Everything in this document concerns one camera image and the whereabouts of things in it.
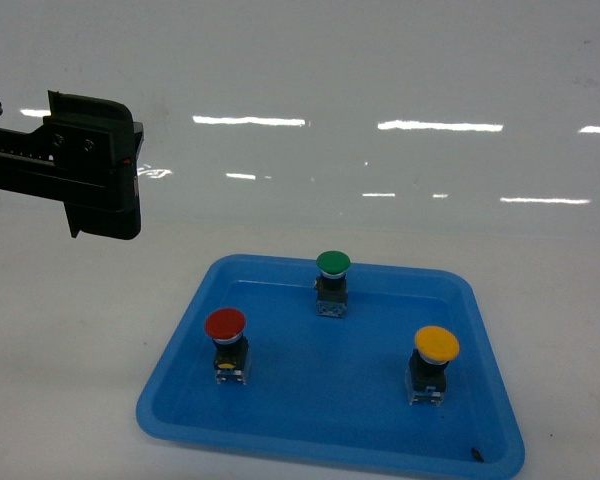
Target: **white background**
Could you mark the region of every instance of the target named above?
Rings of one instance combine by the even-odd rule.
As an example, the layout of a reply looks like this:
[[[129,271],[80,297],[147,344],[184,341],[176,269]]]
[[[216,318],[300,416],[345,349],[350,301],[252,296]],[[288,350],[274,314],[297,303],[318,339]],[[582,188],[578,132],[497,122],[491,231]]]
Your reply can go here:
[[[516,478],[600,478],[600,134],[578,133],[600,127],[600,1],[0,2],[0,127],[35,129],[20,110],[47,90],[144,123],[143,231],[73,240],[61,204],[0,192],[0,478],[373,478],[135,421],[215,260],[327,249],[464,277],[525,441]]]

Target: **green button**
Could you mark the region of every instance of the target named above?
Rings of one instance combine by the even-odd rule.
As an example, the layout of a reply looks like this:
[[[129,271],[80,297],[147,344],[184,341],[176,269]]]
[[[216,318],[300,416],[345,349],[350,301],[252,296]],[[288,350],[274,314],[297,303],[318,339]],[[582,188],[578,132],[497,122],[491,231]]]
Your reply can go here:
[[[337,250],[330,250],[321,253],[316,260],[318,268],[329,275],[338,275],[343,273],[351,265],[351,260],[347,255]]]

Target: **blue tray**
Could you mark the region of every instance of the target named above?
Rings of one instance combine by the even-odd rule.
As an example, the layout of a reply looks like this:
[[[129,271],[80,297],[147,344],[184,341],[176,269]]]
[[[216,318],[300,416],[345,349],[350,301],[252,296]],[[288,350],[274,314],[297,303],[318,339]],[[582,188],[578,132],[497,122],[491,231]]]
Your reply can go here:
[[[233,255],[207,273],[137,405],[149,435],[233,453],[396,475],[513,477],[522,437],[471,287],[448,272],[352,264],[344,319],[315,313],[314,260]],[[203,330],[244,312],[248,385],[216,384]],[[409,405],[425,325],[457,336],[440,407]],[[484,462],[471,451],[477,449]]]

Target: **red button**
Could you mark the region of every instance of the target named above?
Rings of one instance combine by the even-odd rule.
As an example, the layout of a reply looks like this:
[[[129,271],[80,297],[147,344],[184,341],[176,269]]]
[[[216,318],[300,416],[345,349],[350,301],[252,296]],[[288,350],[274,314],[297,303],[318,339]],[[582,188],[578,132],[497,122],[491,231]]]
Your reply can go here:
[[[207,317],[204,331],[215,340],[230,340],[247,324],[244,314],[235,308],[221,308]]]

